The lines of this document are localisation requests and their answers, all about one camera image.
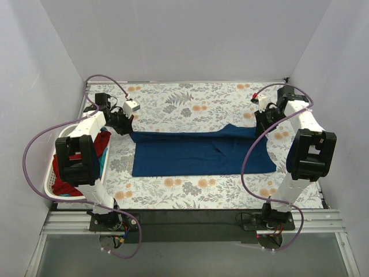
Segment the orange flower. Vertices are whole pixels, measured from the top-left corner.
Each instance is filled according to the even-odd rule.
[[[116,200],[123,200],[123,198],[125,198],[125,193],[124,192],[116,192],[114,198]]]
[[[265,198],[269,197],[269,192],[266,189],[259,190],[259,194],[260,196],[265,197]]]
[[[243,118],[250,119],[251,118],[251,114],[250,113],[244,113],[243,114]]]
[[[164,186],[166,186],[167,188],[171,188],[173,186],[173,179],[172,178],[167,178],[164,180]]]
[[[200,179],[198,180],[197,185],[202,189],[206,189],[208,187],[208,182],[206,179]]]
[[[126,197],[128,197],[128,198],[129,198],[129,197],[132,197],[132,195],[133,195],[133,192],[131,192],[131,191],[126,192],[126,194],[125,194],[125,196],[126,196]]]
[[[275,137],[276,139],[278,139],[278,140],[283,139],[283,136],[282,136],[282,134],[281,134],[281,133],[275,133],[275,134],[274,134],[274,137]]]

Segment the floral tablecloth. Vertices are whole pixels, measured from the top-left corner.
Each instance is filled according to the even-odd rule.
[[[211,132],[226,124],[255,126],[256,104],[252,94],[267,83],[210,84],[127,84],[123,87],[140,102],[133,129],[148,132]],[[266,90],[276,102],[278,87]],[[112,84],[92,85],[90,94],[106,92],[116,96],[118,104],[124,94]],[[261,208],[262,201],[243,188],[240,175],[135,177],[131,176],[135,144],[130,136],[111,130],[110,153],[105,186],[121,208],[134,209],[231,209]],[[268,134],[268,153],[277,171],[246,174],[251,191],[268,197],[276,192],[286,173],[285,158],[294,138],[287,121]],[[322,208],[317,186],[308,186],[296,201],[301,208]],[[59,203],[58,208],[85,208],[82,204]]]

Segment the folded blue fabric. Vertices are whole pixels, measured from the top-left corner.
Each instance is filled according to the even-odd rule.
[[[243,159],[257,138],[255,128],[228,124],[208,133],[133,132],[136,143],[132,176],[240,174]],[[264,137],[254,148],[245,173],[276,170]]]

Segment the blue wire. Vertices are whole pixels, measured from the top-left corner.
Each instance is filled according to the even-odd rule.
[[[128,235],[128,233],[129,233],[129,228],[128,228],[128,230],[127,230],[127,232],[125,233],[125,235],[123,236],[123,239],[126,239],[126,237],[127,237],[127,235]]]

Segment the white laundry basket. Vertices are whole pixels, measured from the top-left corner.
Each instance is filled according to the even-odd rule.
[[[63,131],[60,132],[59,137],[66,137],[68,136],[68,134],[70,134],[77,126],[78,124],[72,124],[67,126],[66,128],[63,129]],[[104,184],[104,177],[106,174],[106,168],[107,168],[107,163],[108,163],[108,156],[109,156],[109,148],[110,148],[110,140],[109,143],[107,145],[108,150],[106,151],[106,155],[105,155],[105,161],[104,161],[104,169],[103,169],[103,173],[101,175],[101,182],[102,184]],[[54,199],[58,199],[58,200],[83,200],[86,199],[84,196],[57,196],[54,195],[52,192],[52,186],[55,183],[55,173],[54,170],[52,169],[52,160],[54,159],[54,155],[55,155],[55,150],[52,153],[51,159],[50,159],[50,164],[48,166],[48,173],[45,179],[45,183],[44,183],[44,188],[45,188],[45,192],[47,196],[50,196]]]

